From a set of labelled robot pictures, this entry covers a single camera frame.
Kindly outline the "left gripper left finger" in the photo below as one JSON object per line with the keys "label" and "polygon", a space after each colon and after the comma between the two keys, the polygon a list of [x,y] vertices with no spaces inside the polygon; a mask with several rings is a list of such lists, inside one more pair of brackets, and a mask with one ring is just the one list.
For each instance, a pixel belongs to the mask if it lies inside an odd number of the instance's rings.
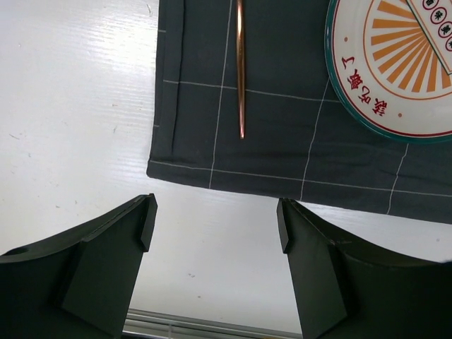
{"label": "left gripper left finger", "polygon": [[120,338],[157,201],[113,210],[1,256],[2,338]]}

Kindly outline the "orange patterned plate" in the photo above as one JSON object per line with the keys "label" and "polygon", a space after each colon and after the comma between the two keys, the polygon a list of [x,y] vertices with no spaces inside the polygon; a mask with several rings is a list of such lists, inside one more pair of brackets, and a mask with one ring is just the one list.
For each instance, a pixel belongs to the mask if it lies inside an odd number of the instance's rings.
{"label": "orange patterned plate", "polygon": [[450,1],[332,1],[325,59],[340,102],[368,129],[451,139]]}

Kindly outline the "copper fork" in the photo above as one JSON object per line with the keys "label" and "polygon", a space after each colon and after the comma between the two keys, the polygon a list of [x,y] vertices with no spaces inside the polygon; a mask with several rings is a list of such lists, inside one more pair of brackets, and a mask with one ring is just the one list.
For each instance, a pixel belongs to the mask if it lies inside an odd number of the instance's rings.
{"label": "copper fork", "polygon": [[245,55],[244,55],[244,6],[242,0],[237,0],[236,29],[236,60],[237,60],[237,93],[239,105],[239,137],[245,137]]}

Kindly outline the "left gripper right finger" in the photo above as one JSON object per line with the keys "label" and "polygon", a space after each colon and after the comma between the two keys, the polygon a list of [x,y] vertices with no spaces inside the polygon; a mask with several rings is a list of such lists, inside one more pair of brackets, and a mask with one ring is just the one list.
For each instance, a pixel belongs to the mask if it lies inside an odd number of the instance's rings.
{"label": "left gripper right finger", "polygon": [[451,263],[373,244],[291,199],[277,206],[304,338],[450,338]]}

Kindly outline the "dark grey checked cloth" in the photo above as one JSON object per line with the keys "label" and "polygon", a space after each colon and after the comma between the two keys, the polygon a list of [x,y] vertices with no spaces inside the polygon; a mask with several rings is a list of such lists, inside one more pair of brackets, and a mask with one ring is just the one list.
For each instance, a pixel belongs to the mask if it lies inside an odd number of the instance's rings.
{"label": "dark grey checked cloth", "polygon": [[370,131],[329,81],[327,1],[246,1],[239,136],[237,5],[161,1],[147,175],[221,191],[451,221],[451,144]]}

